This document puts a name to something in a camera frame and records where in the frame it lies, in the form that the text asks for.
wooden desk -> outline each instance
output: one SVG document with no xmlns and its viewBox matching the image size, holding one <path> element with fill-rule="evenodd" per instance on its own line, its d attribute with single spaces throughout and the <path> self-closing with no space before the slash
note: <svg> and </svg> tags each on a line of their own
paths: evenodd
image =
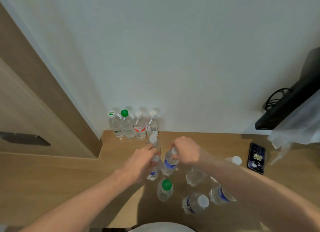
<svg viewBox="0 0 320 232">
<path fill-rule="evenodd" d="M 246 166 L 250 142 L 267 150 L 265 175 L 294 190 L 320 206 L 320 146 L 294 145 L 275 165 L 268 162 L 277 156 L 271 143 L 262 135 L 162 132 L 162 159 L 173 139 L 179 136 L 194 139 L 202 148 L 218 157 L 242 158 Z M 80 193 L 115 169 L 121 167 L 135 149 L 147 140 L 118 140 L 110 131 L 102 137 L 103 147 L 98 160 L 19 154 L 0 155 L 0 224 L 25 226 L 68 198 Z M 171 221 L 198 231 L 263 231 L 261 224 L 238 206 L 210 204 L 201 215 L 184 214 L 182 199 L 199 191 L 208 194 L 214 186 L 206 178 L 195 188 L 185 181 L 188 167 L 179 164 L 170 179 L 174 194 L 167 202 L 156 195 L 160 177 L 154 182 L 134 185 L 112 201 L 95 219 L 95 227 L 131 227 L 157 221 Z"/>
</svg>

forearm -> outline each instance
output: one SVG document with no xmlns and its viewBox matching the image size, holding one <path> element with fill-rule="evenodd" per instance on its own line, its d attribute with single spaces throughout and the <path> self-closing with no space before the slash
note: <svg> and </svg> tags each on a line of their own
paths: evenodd
<svg viewBox="0 0 320 232">
<path fill-rule="evenodd" d="M 21 232 L 81 232 L 121 192 L 131 185 L 122 170 L 42 215 Z"/>
<path fill-rule="evenodd" d="M 272 231 L 320 231 L 320 212 L 285 186 L 203 152 L 198 164 Z"/>
</svg>

phone case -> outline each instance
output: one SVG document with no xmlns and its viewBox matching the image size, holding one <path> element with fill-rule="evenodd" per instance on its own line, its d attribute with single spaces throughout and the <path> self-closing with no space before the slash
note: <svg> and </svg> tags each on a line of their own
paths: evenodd
<svg viewBox="0 0 320 232">
<path fill-rule="evenodd" d="M 266 149 L 255 143 L 250 144 L 247 167 L 263 175 Z"/>
</svg>

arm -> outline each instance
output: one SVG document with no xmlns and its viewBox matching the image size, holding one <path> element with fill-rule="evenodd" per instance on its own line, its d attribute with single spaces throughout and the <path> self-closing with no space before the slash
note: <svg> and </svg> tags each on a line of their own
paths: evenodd
<svg viewBox="0 0 320 232">
<path fill-rule="evenodd" d="M 271 231 L 320 231 L 320 210 L 283 185 L 213 157 L 191 138 L 177 138 L 175 158 L 201 168 L 220 182 Z"/>
<path fill-rule="evenodd" d="M 21 232 L 84 231 L 115 197 L 147 177 L 157 164 L 151 162 L 155 154 L 159 152 L 152 144 L 137 149 L 122 169 L 42 215 Z"/>
</svg>

hand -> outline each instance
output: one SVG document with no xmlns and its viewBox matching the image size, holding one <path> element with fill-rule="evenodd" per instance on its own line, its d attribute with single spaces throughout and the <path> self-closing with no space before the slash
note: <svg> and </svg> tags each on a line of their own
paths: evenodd
<svg viewBox="0 0 320 232">
<path fill-rule="evenodd" d="M 178 154 L 172 157 L 178 159 L 180 162 L 184 164 L 196 164 L 199 161 L 202 149 L 191 138 L 178 137 L 172 142 L 170 149 L 173 147 L 176 147 Z"/>
<path fill-rule="evenodd" d="M 156 154 L 160 155 L 158 149 L 153 148 L 151 143 L 147 144 L 134 152 L 124 164 L 122 171 L 130 177 L 131 182 L 142 182 L 150 174 L 152 168 L 158 164 L 158 162 L 151 161 Z"/>
</svg>

